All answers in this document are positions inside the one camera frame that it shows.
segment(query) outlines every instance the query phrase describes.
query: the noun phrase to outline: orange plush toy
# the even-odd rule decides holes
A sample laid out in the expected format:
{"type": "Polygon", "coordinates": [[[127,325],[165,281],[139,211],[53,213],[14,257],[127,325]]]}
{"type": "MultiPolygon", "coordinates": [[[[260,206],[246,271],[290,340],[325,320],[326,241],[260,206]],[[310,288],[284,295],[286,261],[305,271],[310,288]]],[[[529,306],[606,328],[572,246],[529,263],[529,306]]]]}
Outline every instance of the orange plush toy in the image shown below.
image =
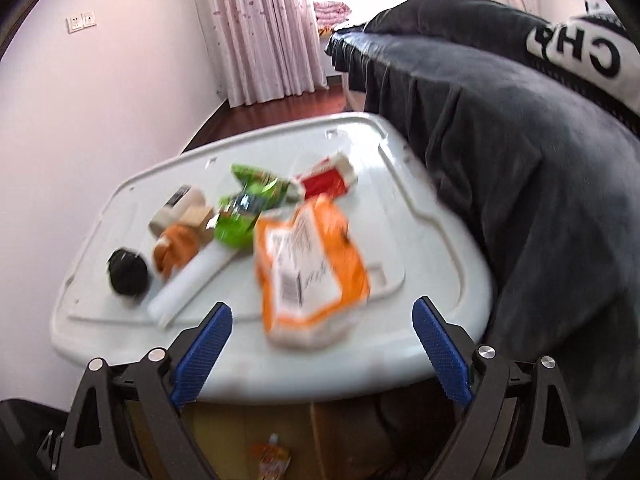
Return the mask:
{"type": "Polygon", "coordinates": [[[174,224],[164,230],[154,248],[154,263],[162,278],[168,280],[198,254],[198,235],[189,227],[174,224]]]}

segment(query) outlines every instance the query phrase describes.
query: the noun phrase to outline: bed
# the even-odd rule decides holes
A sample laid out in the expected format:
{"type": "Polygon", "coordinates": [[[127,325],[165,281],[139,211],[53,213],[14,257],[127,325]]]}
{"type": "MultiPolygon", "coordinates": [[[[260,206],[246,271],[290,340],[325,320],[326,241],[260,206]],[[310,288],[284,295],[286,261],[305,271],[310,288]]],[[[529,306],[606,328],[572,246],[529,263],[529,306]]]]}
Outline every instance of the bed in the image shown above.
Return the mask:
{"type": "Polygon", "coordinates": [[[524,47],[536,27],[552,30],[487,0],[409,0],[326,52],[482,248],[498,292],[483,340],[558,361],[602,478],[640,424],[638,116],[543,73],[524,47]]]}

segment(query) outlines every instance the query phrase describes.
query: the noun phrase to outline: white tube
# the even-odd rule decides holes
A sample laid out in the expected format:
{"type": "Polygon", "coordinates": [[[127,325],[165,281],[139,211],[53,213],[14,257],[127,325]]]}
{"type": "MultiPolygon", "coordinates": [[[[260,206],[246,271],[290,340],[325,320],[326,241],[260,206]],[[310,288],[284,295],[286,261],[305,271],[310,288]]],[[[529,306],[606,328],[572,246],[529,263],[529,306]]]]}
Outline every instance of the white tube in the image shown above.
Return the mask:
{"type": "Polygon", "coordinates": [[[204,247],[172,277],[146,306],[160,328],[167,328],[213,277],[234,259],[239,250],[216,240],[204,247]]]}

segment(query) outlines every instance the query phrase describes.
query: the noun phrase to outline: barcode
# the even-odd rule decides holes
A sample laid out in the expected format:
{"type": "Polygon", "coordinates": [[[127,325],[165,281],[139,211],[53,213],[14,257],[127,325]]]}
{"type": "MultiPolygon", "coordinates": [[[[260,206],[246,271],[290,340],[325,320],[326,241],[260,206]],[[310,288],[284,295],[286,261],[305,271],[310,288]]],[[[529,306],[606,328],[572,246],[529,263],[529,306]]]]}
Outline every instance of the barcode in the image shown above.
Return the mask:
{"type": "Polygon", "coordinates": [[[280,295],[282,301],[294,303],[302,307],[302,286],[300,284],[300,273],[291,276],[286,273],[280,274],[280,295]]]}

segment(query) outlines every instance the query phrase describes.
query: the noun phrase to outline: pillow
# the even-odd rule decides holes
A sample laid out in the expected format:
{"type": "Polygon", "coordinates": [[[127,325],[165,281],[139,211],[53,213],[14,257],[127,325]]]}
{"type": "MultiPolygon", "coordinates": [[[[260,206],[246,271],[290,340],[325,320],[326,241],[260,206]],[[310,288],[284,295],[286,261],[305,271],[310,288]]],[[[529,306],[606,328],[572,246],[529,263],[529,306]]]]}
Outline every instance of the pillow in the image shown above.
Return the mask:
{"type": "Polygon", "coordinates": [[[537,25],[526,45],[536,69],[596,102],[638,134],[640,54],[615,14],[537,25]]]}

